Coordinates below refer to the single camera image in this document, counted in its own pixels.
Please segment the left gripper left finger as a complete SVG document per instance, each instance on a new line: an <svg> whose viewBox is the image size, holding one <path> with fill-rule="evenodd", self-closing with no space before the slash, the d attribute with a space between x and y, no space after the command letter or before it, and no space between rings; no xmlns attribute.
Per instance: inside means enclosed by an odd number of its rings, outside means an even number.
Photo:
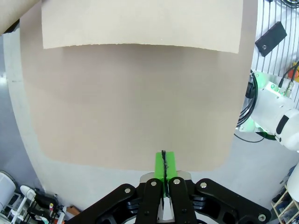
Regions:
<svg viewBox="0 0 299 224"><path fill-rule="evenodd" d="M167 196L167 152L156 153L155 171L137 187L122 184L67 221L68 224L156 224Z"/></svg>

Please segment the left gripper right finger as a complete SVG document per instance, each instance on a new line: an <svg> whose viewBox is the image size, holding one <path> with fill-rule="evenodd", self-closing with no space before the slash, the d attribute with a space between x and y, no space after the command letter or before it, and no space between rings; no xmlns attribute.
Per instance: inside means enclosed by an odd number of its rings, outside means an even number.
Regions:
<svg viewBox="0 0 299 224"><path fill-rule="evenodd" d="M178 224L201 224L197 214L218 224L266 224L271 219L267 208L211 179L193 182L188 172L176 170L173 152L164 152L164 193Z"/></svg>

